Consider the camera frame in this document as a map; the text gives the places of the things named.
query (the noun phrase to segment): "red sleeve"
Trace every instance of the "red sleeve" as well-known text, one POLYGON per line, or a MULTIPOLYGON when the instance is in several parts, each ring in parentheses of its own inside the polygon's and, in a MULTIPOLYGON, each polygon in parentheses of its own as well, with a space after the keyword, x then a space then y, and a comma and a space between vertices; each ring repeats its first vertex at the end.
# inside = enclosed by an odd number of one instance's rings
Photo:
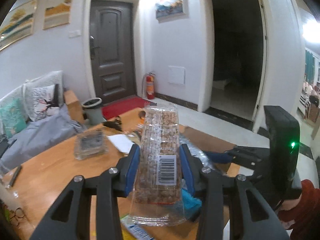
POLYGON ((320 190, 305 179, 302 184, 302 197, 299 204, 288 211, 279 211, 278 217, 285 229, 293 229, 291 239, 301 239, 312 219, 320 212, 320 190))

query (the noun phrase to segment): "green curtain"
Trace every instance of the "green curtain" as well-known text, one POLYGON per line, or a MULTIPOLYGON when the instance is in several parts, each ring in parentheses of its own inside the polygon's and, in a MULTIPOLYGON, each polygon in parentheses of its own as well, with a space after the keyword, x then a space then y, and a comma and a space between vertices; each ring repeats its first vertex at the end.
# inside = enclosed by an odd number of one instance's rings
POLYGON ((315 74, 315 66, 314 66, 314 59, 312 53, 306 50, 306 68, 305 72, 307 75, 306 81, 311 84, 313 83, 314 74, 315 74))

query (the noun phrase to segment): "red doormat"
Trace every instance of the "red doormat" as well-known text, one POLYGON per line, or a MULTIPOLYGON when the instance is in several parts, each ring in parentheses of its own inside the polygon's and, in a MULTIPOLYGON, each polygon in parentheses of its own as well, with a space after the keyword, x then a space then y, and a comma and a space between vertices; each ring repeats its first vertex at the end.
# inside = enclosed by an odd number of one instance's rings
POLYGON ((156 103, 150 102, 138 96, 133 96, 104 106, 102 108, 102 114, 103 117, 108 120, 137 107, 144 108, 148 105, 156 105, 156 103))

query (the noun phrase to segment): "framed painting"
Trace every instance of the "framed painting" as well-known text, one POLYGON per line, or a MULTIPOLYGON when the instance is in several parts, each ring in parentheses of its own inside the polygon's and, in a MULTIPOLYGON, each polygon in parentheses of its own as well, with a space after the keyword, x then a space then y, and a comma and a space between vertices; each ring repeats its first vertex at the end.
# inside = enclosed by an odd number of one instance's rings
POLYGON ((156 18, 186 13, 186 0, 160 0, 156 3, 156 18))
POLYGON ((72 0, 47 0, 43 29, 70 23, 72 0))
POLYGON ((0 26, 0 50, 33 33, 38 0, 31 0, 11 10, 0 26))

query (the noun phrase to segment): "light switch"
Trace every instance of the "light switch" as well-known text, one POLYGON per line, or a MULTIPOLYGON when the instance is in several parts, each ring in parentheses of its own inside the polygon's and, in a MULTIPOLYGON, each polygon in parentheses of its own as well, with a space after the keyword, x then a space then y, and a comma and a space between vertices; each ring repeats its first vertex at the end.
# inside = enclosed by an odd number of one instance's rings
POLYGON ((169 66, 168 82, 177 85, 184 85, 185 72, 186 69, 184 67, 169 66))
POLYGON ((75 38, 81 36, 80 30, 70 31, 69 38, 75 38))

